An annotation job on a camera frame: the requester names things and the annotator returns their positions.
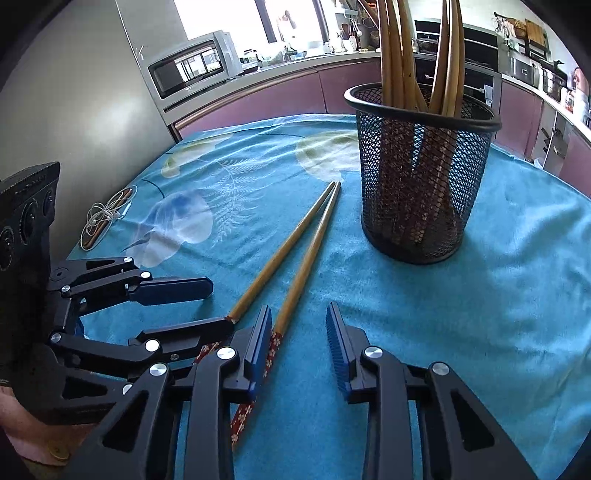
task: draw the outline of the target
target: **gold button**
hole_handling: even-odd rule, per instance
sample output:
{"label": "gold button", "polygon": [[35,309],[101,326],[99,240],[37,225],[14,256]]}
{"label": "gold button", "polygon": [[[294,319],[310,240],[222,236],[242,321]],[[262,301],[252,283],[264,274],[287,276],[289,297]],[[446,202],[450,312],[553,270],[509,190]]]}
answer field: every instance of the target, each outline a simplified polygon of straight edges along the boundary
{"label": "gold button", "polygon": [[47,450],[53,458],[59,460],[60,462],[65,462],[70,458],[70,451],[68,447],[63,443],[59,442],[47,442]]}

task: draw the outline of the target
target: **microwave window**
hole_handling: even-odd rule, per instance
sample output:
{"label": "microwave window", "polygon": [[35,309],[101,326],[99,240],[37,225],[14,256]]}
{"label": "microwave window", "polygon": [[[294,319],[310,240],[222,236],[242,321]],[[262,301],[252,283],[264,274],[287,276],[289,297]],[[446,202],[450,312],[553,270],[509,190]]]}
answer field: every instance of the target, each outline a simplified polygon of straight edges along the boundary
{"label": "microwave window", "polygon": [[150,74],[160,94],[166,98],[194,83],[223,72],[214,42],[193,47],[150,66]]}

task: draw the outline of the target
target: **bundle of chopsticks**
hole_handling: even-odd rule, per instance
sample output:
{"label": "bundle of chopsticks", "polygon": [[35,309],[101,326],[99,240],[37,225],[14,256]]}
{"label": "bundle of chopsticks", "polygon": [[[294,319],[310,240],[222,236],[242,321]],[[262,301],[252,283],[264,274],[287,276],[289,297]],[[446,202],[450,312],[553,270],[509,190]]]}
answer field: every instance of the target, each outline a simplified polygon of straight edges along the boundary
{"label": "bundle of chopsticks", "polygon": [[[408,0],[377,0],[377,13],[365,0],[360,2],[379,28],[382,104],[460,118],[464,93],[465,46],[459,0],[442,0],[435,78],[428,106],[416,78],[411,39],[413,20]],[[389,131],[390,128],[396,129],[394,134]],[[414,192],[414,198],[397,199],[393,207],[397,212],[388,214],[398,218],[397,229],[400,231],[395,232],[395,238],[418,244],[423,241],[428,226],[437,219],[440,211],[452,209],[449,159],[456,149],[457,133],[425,127],[416,159],[413,159],[413,144],[418,133],[412,125],[384,125],[382,135],[383,161],[390,161],[393,152],[398,158],[407,154],[407,159],[399,170],[394,171],[397,178],[390,178],[391,169],[385,168],[383,174],[380,172],[380,188],[389,190],[391,185],[403,181],[412,185],[409,190]],[[397,139],[396,145],[390,143],[389,139],[392,137]],[[388,222],[383,225],[387,231],[391,228]]]}
{"label": "bundle of chopsticks", "polygon": [[[318,200],[316,200],[316,202],[310,208],[308,213],[304,215],[304,218],[302,218],[300,223],[298,223],[298,225],[295,227],[290,236],[279,247],[277,252],[275,252],[275,254],[265,264],[265,266],[258,274],[256,279],[254,279],[254,281],[248,287],[244,295],[242,295],[242,297],[238,300],[236,305],[234,305],[230,313],[226,316],[226,318],[234,324],[240,321],[241,317],[246,313],[246,311],[249,309],[257,295],[261,292],[266,283],[271,279],[273,274],[276,272],[277,268],[279,268],[283,260],[286,258],[287,254],[291,251],[292,247],[302,236],[302,233],[304,233],[304,231],[309,226],[310,222],[312,222],[316,213],[324,204],[326,198],[330,195],[328,204],[326,205],[324,213],[322,214],[320,222],[318,223],[318,227],[316,228],[314,236],[310,241],[310,245],[308,246],[306,253],[304,254],[304,258],[301,261],[300,268],[295,274],[295,277],[290,285],[283,305],[281,306],[279,313],[275,318],[275,324],[273,326],[269,351],[267,354],[267,361],[264,374],[265,378],[267,377],[267,373],[273,366],[277,350],[279,348],[279,345],[281,344],[281,340],[287,332],[293,312],[296,309],[296,305],[300,299],[302,292],[304,291],[304,287],[306,286],[306,280],[310,275],[312,266],[314,264],[314,260],[316,259],[318,251],[320,250],[320,246],[322,245],[322,240],[324,239],[324,234],[326,233],[326,229],[330,222],[330,217],[335,208],[339,191],[340,182],[331,182],[326,187],[322,195],[320,195]],[[204,346],[199,356],[195,359],[195,363],[201,361],[201,359],[204,356],[206,356],[209,352],[216,350],[220,346],[221,342]],[[232,422],[230,424],[230,429],[232,431],[232,447],[236,445],[236,442],[238,441],[240,434],[243,432],[244,427],[246,425],[246,421],[249,415],[251,414],[253,405],[254,404],[241,404],[238,406],[238,409],[236,410]]]}

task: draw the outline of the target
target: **pink cloth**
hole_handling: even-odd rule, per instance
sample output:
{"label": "pink cloth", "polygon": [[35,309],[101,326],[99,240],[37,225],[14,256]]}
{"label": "pink cloth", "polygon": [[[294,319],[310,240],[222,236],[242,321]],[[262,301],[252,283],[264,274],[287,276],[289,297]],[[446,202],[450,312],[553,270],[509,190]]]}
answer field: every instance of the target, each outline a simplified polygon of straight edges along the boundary
{"label": "pink cloth", "polygon": [[94,427],[45,425],[24,409],[8,387],[0,387],[0,426],[20,456],[56,466],[67,463]]}

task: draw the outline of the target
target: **silver screw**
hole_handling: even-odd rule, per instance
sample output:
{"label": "silver screw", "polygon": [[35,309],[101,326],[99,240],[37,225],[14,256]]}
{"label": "silver screw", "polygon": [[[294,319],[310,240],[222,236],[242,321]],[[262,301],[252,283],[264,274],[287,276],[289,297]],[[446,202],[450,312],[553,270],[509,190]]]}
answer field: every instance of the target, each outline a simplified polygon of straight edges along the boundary
{"label": "silver screw", "polygon": [[154,364],[150,367],[150,375],[153,377],[159,377],[160,375],[164,375],[166,373],[166,365],[164,364]]}
{"label": "silver screw", "polygon": [[222,360],[230,360],[231,358],[234,358],[234,355],[236,355],[236,351],[229,346],[220,348],[217,351],[217,357],[221,358]]}
{"label": "silver screw", "polygon": [[380,358],[384,354],[378,346],[369,346],[365,349],[364,353],[369,358]]}
{"label": "silver screw", "polygon": [[152,338],[146,342],[145,347],[148,352],[155,352],[160,348],[160,342]]}
{"label": "silver screw", "polygon": [[433,370],[433,373],[442,376],[447,375],[449,373],[449,367],[442,362],[437,362],[436,364],[433,364],[431,370]]}

